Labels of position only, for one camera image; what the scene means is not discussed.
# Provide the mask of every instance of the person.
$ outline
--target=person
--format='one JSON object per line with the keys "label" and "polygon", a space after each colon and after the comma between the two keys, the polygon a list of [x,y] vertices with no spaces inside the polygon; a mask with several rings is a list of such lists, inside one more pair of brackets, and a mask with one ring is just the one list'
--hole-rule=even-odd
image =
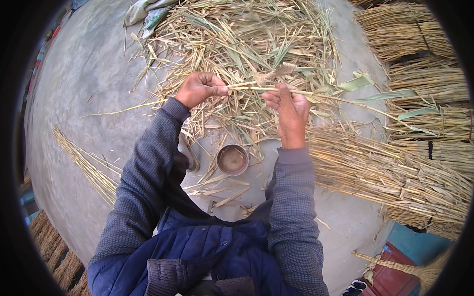
{"label": "person", "polygon": [[228,88],[212,73],[194,72],[168,97],[123,169],[87,269],[92,295],[328,295],[305,142],[309,103],[290,93],[295,87],[276,88],[262,94],[280,116],[273,179],[266,201],[236,222],[203,212],[180,185],[192,169],[192,157],[178,151],[181,125]]}

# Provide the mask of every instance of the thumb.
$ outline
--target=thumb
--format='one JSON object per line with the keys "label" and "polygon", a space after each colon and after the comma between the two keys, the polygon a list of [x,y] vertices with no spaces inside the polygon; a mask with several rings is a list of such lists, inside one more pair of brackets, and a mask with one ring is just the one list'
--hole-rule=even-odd
{"label": "thumb", "polygon": [[280,97],[280,104],[282,106],[293,106],[293,99],[292,94],[290,93],[290,89],[284,84],[279,83],[278,87],[278,95]]}
{"label": "thumb", "polygon": [[227,96],[229,95],[229,88],[227,86],[213,86],[209,89],[209,96]]}

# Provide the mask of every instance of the sweater cuff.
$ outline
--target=sweater cuff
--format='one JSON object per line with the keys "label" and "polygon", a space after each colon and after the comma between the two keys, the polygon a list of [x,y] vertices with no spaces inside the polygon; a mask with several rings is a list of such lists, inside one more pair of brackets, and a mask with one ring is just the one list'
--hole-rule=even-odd
{"label": "sweater cuff", "polygon": [[302,164],[311,162],[308,147],[296,149],[278,148],[278,162],[282,164]]}
{"label": "sweater cuff", "polygon": [[168,97],[168,101],[161,107],[166,111],[171,117],[178,120],[181,124],[191,116],[189,110],[177,99],[173,97]]}

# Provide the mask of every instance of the metal bowl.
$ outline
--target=metal bowl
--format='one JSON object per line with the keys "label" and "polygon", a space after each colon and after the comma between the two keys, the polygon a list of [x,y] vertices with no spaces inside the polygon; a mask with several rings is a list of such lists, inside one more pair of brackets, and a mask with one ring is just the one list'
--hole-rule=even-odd
{"label": "metal bowl", "polygon": [[248,167],[248,153],[242,146],[229,144],[217,152],[217,167],[226,175],[234,177],[242,174]]}

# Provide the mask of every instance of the white shoe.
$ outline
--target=white shoe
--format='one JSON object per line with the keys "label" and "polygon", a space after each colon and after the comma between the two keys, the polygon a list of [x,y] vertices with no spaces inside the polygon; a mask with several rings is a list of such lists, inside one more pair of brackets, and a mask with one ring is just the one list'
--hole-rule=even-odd
{"label": "white shoe", "polygon": [[189,146],[186,137],[182,133],[180,133],[178,136],[178,140],[178,151],[184,154],[184,156],[186,156],[189,161],[189,168],[186,171],[190,173],[195,173],[199,171],[199,159],[192,150],[192,148]]}

